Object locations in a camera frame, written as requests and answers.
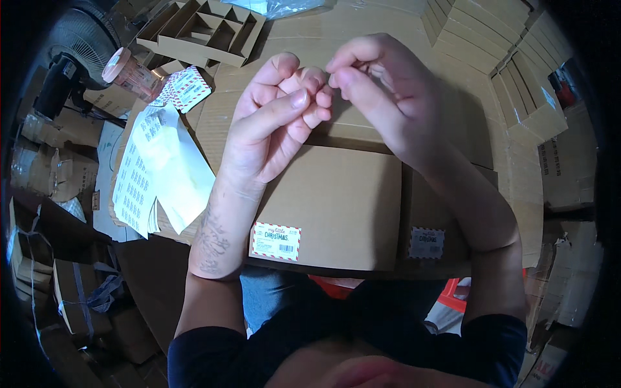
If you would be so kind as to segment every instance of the plastic bag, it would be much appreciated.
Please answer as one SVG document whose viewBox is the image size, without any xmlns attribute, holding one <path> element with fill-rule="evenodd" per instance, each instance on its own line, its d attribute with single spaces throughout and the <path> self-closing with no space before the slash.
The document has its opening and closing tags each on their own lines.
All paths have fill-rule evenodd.
<svg viewBox="0 0 621 388">
<path fill-rule="evenodd" d="M 222 0 L 265 16 L 280 19 L 324 5 L 324 0 Z"/>
</svg>

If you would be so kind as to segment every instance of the pink bottle cap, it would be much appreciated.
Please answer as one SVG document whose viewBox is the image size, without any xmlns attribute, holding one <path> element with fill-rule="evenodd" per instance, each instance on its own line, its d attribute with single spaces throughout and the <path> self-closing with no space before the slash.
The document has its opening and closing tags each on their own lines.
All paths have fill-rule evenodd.
<svg viewBox="0 0 621 388">
<path fill-rule="evenodd" d="M 130 52 L 129 49 L 125 47 L 118 49 L 108 61 L 104 71 L 101 72 L 101 78 L 103 78 L 105 82 L 113 82 L 114 78 L 119 75 L 127 61 L 129 61 L 130 56 L 132 56 L 132 52 Z"/>
</svg>

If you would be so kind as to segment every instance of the person's right hand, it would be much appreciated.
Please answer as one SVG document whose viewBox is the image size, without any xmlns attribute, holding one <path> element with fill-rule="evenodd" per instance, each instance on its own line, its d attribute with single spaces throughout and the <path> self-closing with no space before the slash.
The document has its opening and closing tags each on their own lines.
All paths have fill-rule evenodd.
<svg viewBox="0 0 621 388">
<path fill-rule="evenodd" d="M 433 152 L 442 138 L 438 81 L 401 42 L 388 34 L 354 38 L 325 69 L 329 85 L 341 89 L 343 99 L 360 110 L 399 159 L 416 168 Z"/>
</svg>

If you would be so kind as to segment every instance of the person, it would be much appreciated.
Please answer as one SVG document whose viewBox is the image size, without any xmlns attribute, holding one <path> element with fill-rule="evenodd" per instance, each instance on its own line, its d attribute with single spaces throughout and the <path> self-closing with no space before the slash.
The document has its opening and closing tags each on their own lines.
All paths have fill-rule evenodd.
<svg viewBox="0 0 621 388">
<path fill-rule="evenodd" d="M 329 80 L 298 67 L 291 53 L 272 57 L 237 103 L 189 255 L 170 386 L 513 387 L 527 335 L 520 234 L 506 201 L 438 130 L 434 75 L 386 34 L 340 47 Z M 461 336 L 422 324 L 446 281 L 364 281 L 336 300 L 303 274 L 242 270 L 266 185 L 330 119 L 336 89 L 459 221 L 472 262 Z"/>
</svg>

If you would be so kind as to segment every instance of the plastic bottle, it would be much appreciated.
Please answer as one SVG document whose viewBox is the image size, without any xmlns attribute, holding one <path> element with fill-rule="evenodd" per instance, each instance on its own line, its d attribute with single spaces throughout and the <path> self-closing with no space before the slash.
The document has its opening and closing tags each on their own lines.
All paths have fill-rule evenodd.
<svg viewBox="0 0 621 388">
<path fill-rule="evenodd" d="M 116 83 L 147 104 L 156 99 L 164 88 L 164 81 L 138 62 L 125 47 L 114 53 L 101 76 L 105 82 Z"/>
</svg>

